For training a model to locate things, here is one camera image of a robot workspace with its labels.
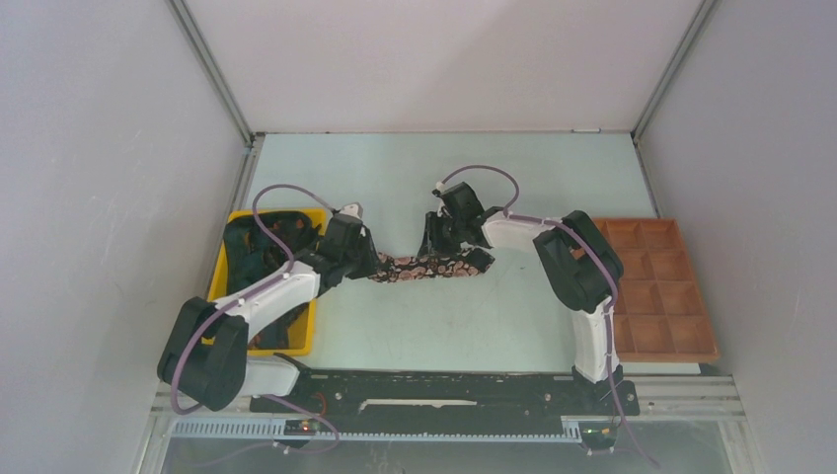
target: purple cable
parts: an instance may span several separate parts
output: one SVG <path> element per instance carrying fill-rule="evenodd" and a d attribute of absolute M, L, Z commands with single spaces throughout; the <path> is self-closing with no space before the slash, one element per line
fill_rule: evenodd
<path fill-rule="evenodd" d="M 552 219 L 539 219 L 537 217 L 531 217 L 528 215 L 516 214 L 510 214 L 508 218 L 512 220 L 519 220 L 522 222 L 532 222 L 537 224 L 544 223 L 547 225 L 554 225 L 555 227 L 566 232 L 567 235 L 569 235 L 572 238 L 572 240 L 574 240 L 579 246 L 581 246 L 581 248 L 584 249 L 584 252 L 586 252 L 587 255 L 590 256 L 590 259 L 593 261 L 593 264 L 595 264 L 596 268 L 602 273 L 605 280 L 607 280 L 607 284 L 608 286 L 610 286 L 610 292 L 612 297 L 610 298 L 610 301 L 608 301 L 608 303 L 605 305 L 604 310 L 605 313 L 610 312 L 610 310 L 616 304 L 616 298 L 619 297 L 619 289 L 616 286 L 616 281 L 614 281 L 613 277 L 610 276 L 610 273 L 607 271 L 607 268 L 605 268 L 604 263 L 602 263 L 601 259 L 599 259 L 598 256 L 593 252 L 593 249 L 591 249 L 590 246 L 586 242 L 584 242 L 584 239 L 582 239 L 578 234 L 575 233 L 575 231 L 567 227 L 561 221 L 556 221 Z M 656 459 L 648 455 L 643 450 L 643 447 L 637 440 L 637 436 L 634 434 L 634 430 L 631 428 L 631 425 L 628 423 L 628 419 L 625 417 L 625 410 L 622 408 L 622 402 L 619 400 L 619 395 L 616 391 L 616 381 L 613 379 L 613 327 L 611 325 L 610 318 L 607 316 L 605 316 L 604 318 L 604 325 L 605 332 L 607 333 L 607 355 L 605 356 L 607 380 L 610 384 L 610 391 L 613 394 L 613 402 L 616 405 L 616 410 L 619 412 L 619 416 L 622 417 L 622 423 L 625 425 L 625 430 L 628 432 L 628 436 L 631 438 L 631 441 L 634 442 L 634 446 L 637 448 L 637 453 L 641 455 L 646 461 L 648 461 L 648 463 L 652 465 L 655 469 L 660 469 L 661 466 L 659 465 L 659 462 L 657 462 Z"/>
<path fill-rule="evenodd" d="M 511 181 L 511 183 L 514 185 L 514 197 L 502 209 L 502 213 L 505 217 L 507 217 L 509 219 L 512 219 L 512 220 L 519 220 L 519 221 L 522 221 L 522 222 L 532 222 L 532 223 L 536 223 L 536 224 L 543 223 L 543 224 L 548 224 L 548 225 L 554 225 L 555 227 L 563 230 L 568 235 L 570 235 L 572 240 L 574 240 L 579 246 L 581 246 L 582 249 L 584 249 L 584 252 L 586 252 L 587 255 L 590 256 L 590 259 L 593 261 L 593 264 L 595 264 L 596 268 L 602 273 L 605 280 L 607 280 L 607 285 L 610 286 L 611 298 L 610 298 L 610 301 L 608 301 L 608 303 L 604 307 L 605 313 L 609 313 L 610 310 L 613 309 L 613 306 L 616 305 L 616 299 L 619 297 L 619 288 L 616 285 L 616 281 L 613 279 L 612 276 L 610 276 L 610 273 L 607 271 L 607 268 L 605 268 L 604 263 L 602 263 L 601 259 L 599 259 L 598 256 L 596 256 L 596 254 L 593 252 L 593 249 L 590 248 L 590 246 L 584 241 L 584 239 L 582 239 L 578 234 L 576 234 L 575 231 L 573 231 L 572 229 L 570 229 L 569 227 L 564 225 L 561 221 L 555 221 L 555 220 L 551 220 L 551 219 L 539 219 L 537 217 L 531 217 L 531 216 L 528 216 L 528 215 L 511 214 L 508 210 L 511 207 L 511 205 L 514 204 L 517 201 L 517 198 L 520 196 L 520 187 L 517 185 L 517 180 L 515 180 L 513 176 L 511 176 L 510 174 L 508 174 L 504 170 L 501 170 L 500 168 L 490 166 L 490 165 L 468 165 L 468 166 L 463 166 L 462 168 L 459 168 L 457 170 L 454 170 L 451 174 L 447 175 L 441 181 L 441 183 L 444 185 L 448 181 L 450 181 L 451 178 L 458 175 L 459 173 L 462 173 L 463 171 L 466 171 L 466 170 L 474 170 L 474 169 L 491 170 L 491 171 L 500 173 L 501 175 L 507 177 L 508 180 Z M 654 468 L 660 469 L 659 462 L 657 462 L 656 459 L 654 459 L 653 457 L 648 455 L 643 450 L 643 448 L 640 446 L 640 442 L 637 440 L 637 437 L 634 434 L 634 430 L 631 428 L 631 426 L 628 423 L 628 420 L 625 418 L 625 410 L 622 408 L 622 402 L 619 400 L 619 395 L 616 391 L 616 381 L 613 379 L 613 360 L 612 360 L 613 327 L 612 327 L 612 324 L 611 324 L 611 321 L 610 321 L 609 317 L 605 317 L 604 320 L 605 320 L 605 329 L 606 329 L 606 333 L 607 333 L 607 355 L 605 356 L 605 363 L 606 363 L 606 367 L 607 367 L 607 380 L 608 380 L 608 383 L 610 384 L 611 393 L 613 394 L 613 402 L 616 405 L 616 409 L 619 411 L 619 415 L 622 417 L 622 422 L 620 422 L 620 423 L 625 425 L 625 430 L 628 432 L 629 437 L 634 442 L 634 446 L 637 448 L 636 452 L 639 455 L 641 455 L 646 461 L 648 461 L 648 463 L 650 465 L 652 465 Z"/>
<path fill-rule="evenodd" d="M 299 413 L 301 415 L 305 415 L 306 417 L 311 418 L 313 420 L 317 420 L 318 422 L 320 422 L 323 425 L 325 425 L 326 427 L 328 427 L 328 429 L 333 434 L 335 434 L 335 442 L 329 444 L 326 447 L 321 447 L 319 449 L 297 449 L 295 447 L 288 447 L 288 449 L 290 449 L 291 451 L 301 452 L 303 454 L 321 454 L 321 453 L 324 453 L 324 452 L 331 451 L 332 449 L 338 447 L 338 444 L 340 444 L 340 432 L 338 431 L 337 428 L 335 428 L 334 425 L 332 425 L 331 422 L 329 422 L 328 420 L 326 420 L 322 416 L 317 415 L 315 413 L 311 413 L 308 410 L 305 410 L 304 408 L 302 408 L 300 406 L 297 406 L 297 405 L 294 405 L 294 404 L 288 402 L 287 400 L 285 400 L 281 397 L 277 397 L 275 395 L 263 395 L 263 397 L 267 398 L 270 401 L 280 403 L 280 404 L 284 405 L 285 407 L 293 410 L 296 413 Z"/>
<path fill-rule="evenodd" d="M 490 166 L 490 165 L 467 165 L 467 166 L 463 166 L 462 168 L 459 168 L 457 170 L 454 170 L 453 173 L 447 175 L 442 180 L 441 183 L 443 185 L 447 184 L 447 182 L 450 181 L 451 178 L 453 178 L 454 176 L 456 176 L 456 175 L 458 175 L 458 174 L 460 174 L 460 173 L 462 173 L 463 171 L 466 171 L 466 170 L 490 170 L 490 171 L 494 171 L 496 173 L 500 173 L 501 175 L 507 177 L 509 181 L 511 181 L 512 185 L 514 186 L 514 196 L 511 198 L 511 200 L 509 202 L 506 203 L 506 205 L 502 209 L 502 215 L 508 217 L 508 209 L 511 207 L 512 204 L 514 204 L 517 201 L 517 198 L 520 197 L 520 187 L 517 185 L 517 180 L 515 180 L 513 176 L 509 175 L 505 171 L 503 171 L 500 168 L 497 168 L 495 166 Z"/>
<path fill-rule="evenodd" d="M 288 261 L 285 264 L 285 266 L 283 266 L 282 269 L 279 269 L 277 272 L 275 272 L 274 277 L 267 278 L 262 284 L 259 284 L 258 286 L 254 287 L 253 289 L 250 289 L 250 290 L 246 291 L 245 293 L 243 293 L 241 295 L 240 299 L 252 298 L 252 297 L 256 296 L 257 294 L 262 293 L 266 289 L 268 289 L 271 286 L 274 286 L 275 284 L 282 281 L 285 278 L 285 274 L 289 273 L 291 271 L 291 269 L 293 269 L 293 264 L 295 263 L 295 260 L 293 258 L 293 252 L 291 252 L 290 248 L 284 242 L 282 242 L 281 239 L 279 239 L 278 237 L 273 235 L 272 232 L 270 232 L 270 229 L 267 228 L 265 223 L 262 222 L 262 219 L 259 217 L 259 207 L 258 207 L 259 199 L 261 199 L 262 196 L 265 193 L 267 193 L 269 191 L 272 191 L 272 190 L 280 189 L 280 188 L 299 191 L 299 192 L 301 192 L 305 195 L 310 196 L 311 198 L 313 198 L 314 200 L 316 200 L 317 202 L 319 202 L 320 204 L 322 204 L 326 208 L 334 209 L 327 202 L 325 202 L 323 199 L 321 199 L 317 195 L 311 193 L 310 191 L 308 191 L 304 188 L 300 188 L 300 187 L 295 186 L 295 185 L 285 185 L 285 184 L 272 185 L 272 186 L 268 186 L 267 188 L 264 188 L 263 190 L 259 191 L 259 193 L 256 195 L 256 197 L 253 199 L 253 207 L 252 207 L 253 218 L 256 221 L 256 224 L 259 226 L 259 228 L 262 229 L 262 231 L 265 233 L 265 235 L 270 240 L 275 242 L 276 245 L 278 245 L 280 249 L 282 249 L 282 252 L 284 252 L 284 254 L 287 256 Z M 220 318 L 222 314 L 224 314 L 227 311 L 229 311 L 230 309 L 234 308 L 236 305 L 238 305 L 238 300 L 230 301 L 229 303 L 227 303 L 227 304 L 221 306 L 220 308 L 218 308 L 214 313 L 212 313 L 211 316 L 209 316 L 206 319 L 206 321 L 203 322 L 203 324 L 198 326 L 197 330 L 194 332 L 194 334 L 191 335 L 191 338 L 189 339 L 186 346 L 184 347 L 183 353 L 181 354 L 181 357 L 178 360 L 177 365 L 175 366 L 175 373 L 172 375 L 172 383 L 171 383 L 172 391 L 171 391 L 170 400 L 171 400 L 171 403 L 172 403 L 172 411 L 174 411 L 178 415 L 188 415 L 190 413 L 193 413 L 195 410 L 199 409 L 202 406 L 201 404 L 197 403 L 195 405 L 192 405 L 191 407 L 183 408 L 183 407 L 180 406 L 180 403 L 178 402 L 178 386 L 180 385 L 181 375 L 183 375 L 184 367 L 186 366 L 187 360 L 189 360 L 189 356 L 191 355 L 192 350 L 194 350 L 194 347 L 197 345 L 198 341 L 200 341 L 200 337 L 203 335 L 203 333 L 206 332 L 206 330 L 209 328 L 209 326 L 211 326 L 212 323 L 214 323 L 218 318 Z M 299 413 L 301 413 L 303 415 L 306 415 L 306 416 L 311 416 L 311 418 L 314 418 L 315 420 L 318 420 L 319 422 L 321 422 L 324 425 L 326 425 L 327 427 L 329 427 L 329 429 L 332 430 L 335 433 L 335 438 L 336 438 L 337 441 L 340 440 L 340 434 L 338 433 L 338 431 L 335 429 L 335 427 L 331 423 L 329 423 L 325 419 L 322 419 L 319 416 L 312 416 L 312 414 L 308 413 L 307 411 L 303 410 L 302 408 L 297 407 L 296 405 L 293 405 L 290 402 L 286 402 L 286 401 L 280 399 L 279 397 L 275 397 L 273 395 L 265 395 L 265 396 L 267 398 L 269 398 L 270 400 L 274 400 L 278 403 L 281 403 L 282 405 L 285 405 L 286 407 L 288 407 L 288 408 L 290 408 L 290 409 L 292 409 L 296 412 L 299 412 Z M 244 451 L 247 451 L 247 450 L 250 450 L 250 449 L 253 449 L 253 447 L 252 446 L 247 446 L 247 449 L 240 449 L 239 451 L 236 451 L 234 454 L 239 454 L 241 452 L 244 452 Z"/>

